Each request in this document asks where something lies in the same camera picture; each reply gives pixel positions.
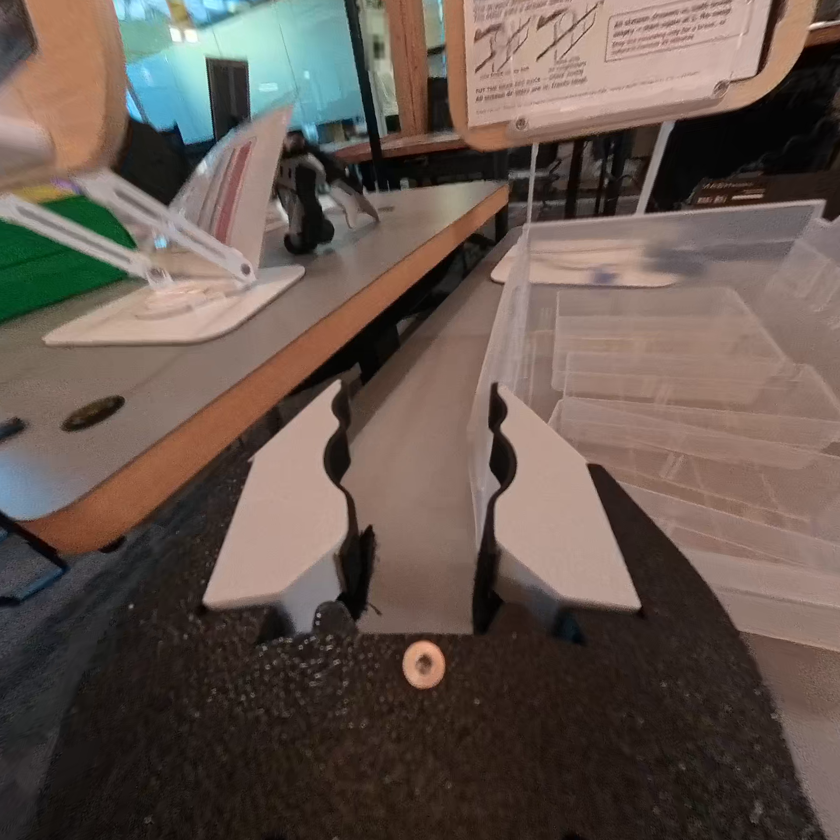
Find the wooden board rounded corner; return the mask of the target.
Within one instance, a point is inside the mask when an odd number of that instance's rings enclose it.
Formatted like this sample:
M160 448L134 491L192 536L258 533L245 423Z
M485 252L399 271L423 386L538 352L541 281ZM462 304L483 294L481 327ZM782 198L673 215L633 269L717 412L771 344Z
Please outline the wooden board rounded corner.
M126 79L112 2L2 1L2 192L109 167Z

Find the clear acrylic sign holder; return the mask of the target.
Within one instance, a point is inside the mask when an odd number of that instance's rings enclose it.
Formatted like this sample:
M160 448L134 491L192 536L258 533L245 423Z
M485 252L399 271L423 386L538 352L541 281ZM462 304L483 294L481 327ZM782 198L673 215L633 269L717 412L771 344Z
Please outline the clear acrylic sign holder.
M209 237L207 261L244 283L259 267L268 207L293 107L279 106L228 131L170 202L171 214Z

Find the small clear plastic drawer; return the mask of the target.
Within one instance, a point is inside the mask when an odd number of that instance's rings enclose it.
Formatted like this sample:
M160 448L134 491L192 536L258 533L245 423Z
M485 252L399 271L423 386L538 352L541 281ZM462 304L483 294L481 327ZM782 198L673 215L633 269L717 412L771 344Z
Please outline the small clear plastic drawer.
M657 448L730 465L838 469L838 419L566 397L549 426L567 440Z
M770 376L791 360L728 287L562 289L556 297L552 387L573 353L730 360L735 377Z
M596 353L573 353L565 406L649 417L717 433L824 450L838 444L838 395L809 364L765 374L678 375L664 367L621 369Z
M692 532L719 553L837 575L838 463L817 460L826 471L706 464L689 456L677 480L606 469L669 535Z

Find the black grey gripper tool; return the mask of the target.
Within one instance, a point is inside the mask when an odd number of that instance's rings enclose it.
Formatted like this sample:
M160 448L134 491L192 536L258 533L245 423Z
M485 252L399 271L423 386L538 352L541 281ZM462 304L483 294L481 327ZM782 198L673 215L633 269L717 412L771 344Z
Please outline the black grey gripper tool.
M287 214L283 242L294 256L308 255L333 240L334 227L320 203L321 194L331 195L351 229L357 227L362 215L380 222L359 179L338 158L310 143L298 130L290 131L283 141L273 194Z

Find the wooden instruction sign board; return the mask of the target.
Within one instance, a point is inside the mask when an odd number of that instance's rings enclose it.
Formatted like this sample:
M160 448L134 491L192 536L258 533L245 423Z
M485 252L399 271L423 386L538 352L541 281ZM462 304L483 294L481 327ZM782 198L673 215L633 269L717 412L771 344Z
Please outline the wooden instruction sign board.
M443 2L448 102L480 151L738 111L799 59L818 2Z

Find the black pole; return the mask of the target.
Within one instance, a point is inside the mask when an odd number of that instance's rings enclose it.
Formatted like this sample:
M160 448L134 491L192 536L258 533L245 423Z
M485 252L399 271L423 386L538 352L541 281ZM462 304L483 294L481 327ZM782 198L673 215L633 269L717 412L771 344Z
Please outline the black pole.
M382 142L375 115L375 104L373 90L366 65L364 42L362 37L361 20L358 4L355 1L343 1L344 11L348 20L350 31L350 42L353 51L353 62L360 87L360 96L364 111L364 121L367 130L368 144L371 153L371 165L373 167L374 183L378 192L387 192L389 182L384 157L382 153Z

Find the wooden beam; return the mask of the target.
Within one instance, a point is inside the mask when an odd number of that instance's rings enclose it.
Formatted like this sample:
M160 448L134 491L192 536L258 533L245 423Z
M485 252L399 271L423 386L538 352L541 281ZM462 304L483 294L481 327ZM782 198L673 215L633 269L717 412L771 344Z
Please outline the wooden beam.
M428 130L427 45L421 1L385 1L402 137Z

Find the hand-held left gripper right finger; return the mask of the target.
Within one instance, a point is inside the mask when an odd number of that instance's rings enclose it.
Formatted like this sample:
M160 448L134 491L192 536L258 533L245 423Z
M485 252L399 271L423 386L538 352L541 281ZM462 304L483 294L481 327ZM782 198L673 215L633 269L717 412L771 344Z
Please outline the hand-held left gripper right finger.
M585 458L504 384L490 386L482 438L474 631L488 632L504 606L549 632L576 609L640 616Z

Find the large clear plastic bin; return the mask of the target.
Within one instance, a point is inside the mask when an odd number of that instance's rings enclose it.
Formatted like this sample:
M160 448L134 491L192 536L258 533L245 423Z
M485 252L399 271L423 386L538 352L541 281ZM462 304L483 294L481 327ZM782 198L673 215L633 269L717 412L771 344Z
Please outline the large clear plastic bin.
M681 286L735 290L792 364L809 364L821 373L838 395L839 405L838 224L822 220L822 206L794 202L624 216L615 226L661 250L668 268L685 281ZM506 385L547 425L556 403L563 399L562 390L556 391L551 384L560 290L526 285L501 293L467 426L476 536L474 481L480 456L487 452L482 434L487 430L490 385ZM733 374L730 360L721 357L701 362L663 355L597 354L623 370L661 366L678 375ZM592 464L666 480L679 478L679 463L686 456L706 464L769 467L730 465L657 448L567 441ZM738 629L838 651L839 554L838 574L825 574L719 553L716 544L700 534L673 536L659 528L695 565Z

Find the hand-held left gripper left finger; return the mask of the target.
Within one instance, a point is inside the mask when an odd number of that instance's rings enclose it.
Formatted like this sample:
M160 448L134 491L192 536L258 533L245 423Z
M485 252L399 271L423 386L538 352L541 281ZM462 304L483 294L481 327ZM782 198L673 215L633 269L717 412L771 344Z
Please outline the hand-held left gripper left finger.
M260 448L203 594L209 612L269 609L279 632L308 632L325 604L352 625L367 609L375 533L343 485L350 397L334 381Z

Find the black equipment case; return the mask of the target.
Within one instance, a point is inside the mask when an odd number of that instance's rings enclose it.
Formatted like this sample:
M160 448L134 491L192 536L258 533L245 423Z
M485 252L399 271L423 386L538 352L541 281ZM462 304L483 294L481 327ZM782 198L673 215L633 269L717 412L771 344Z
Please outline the black equipment case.
M703 169L682 165L658 175L646 209L649 213L661 213L812 201L823 204L825 220L838 216L838 170L784 174L751 171L713 177Z

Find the black desk grommet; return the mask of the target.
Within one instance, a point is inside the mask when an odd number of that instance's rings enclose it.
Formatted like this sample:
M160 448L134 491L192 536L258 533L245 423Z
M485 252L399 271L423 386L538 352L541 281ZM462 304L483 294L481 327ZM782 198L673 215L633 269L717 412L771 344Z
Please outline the black desk grommet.
M66 433L80 432L100 424L125 405L121 395L108 395L89 402L70 412L61 422L60 428Z

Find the green storage bin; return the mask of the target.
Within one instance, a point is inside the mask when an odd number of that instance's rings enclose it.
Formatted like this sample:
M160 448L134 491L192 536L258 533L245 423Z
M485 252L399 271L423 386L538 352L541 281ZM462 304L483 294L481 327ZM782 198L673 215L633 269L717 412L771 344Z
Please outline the green storage bin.
M113 242L136 249L129 231L106 208L84 196L47 202L55 214L89 228ZM89 257L53 239L7 222L1 223L1 321L124 279L121 269Z

